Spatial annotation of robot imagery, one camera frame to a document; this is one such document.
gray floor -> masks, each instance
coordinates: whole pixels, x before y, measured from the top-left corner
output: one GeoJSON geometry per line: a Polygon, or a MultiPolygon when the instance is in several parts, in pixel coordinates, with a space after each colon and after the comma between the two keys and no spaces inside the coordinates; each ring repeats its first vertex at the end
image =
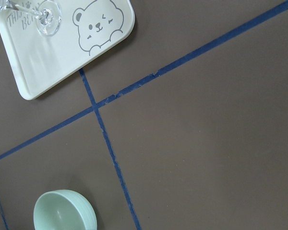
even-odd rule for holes
{"type": "MultiPolygon", "coordinates": [[[[131,35],[84,67],[96,102],[283,0],[131,2],[131,35]]],[[[71,189],[93,205],[99,230],[288,230],[288,10],[100,114],[91,106],[79,72],[24,100],[0,37],[0,203],[8,229],[33,229],[37,198],[71,189]]],[[[0,230],[6,226],[0,213],[0,230]]]]}

bear face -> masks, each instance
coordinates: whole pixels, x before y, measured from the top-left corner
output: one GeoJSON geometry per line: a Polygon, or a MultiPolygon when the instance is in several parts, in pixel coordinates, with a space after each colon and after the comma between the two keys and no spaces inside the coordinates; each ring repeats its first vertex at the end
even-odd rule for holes
{"type": "Polygon", "coordinates": [[[123,33],[124,14],[111,0],[95,0],[85,9],[76,9],[73,23],[78,27],[80,48],[90,52],[111,41],[115,32],[123,33]]]}

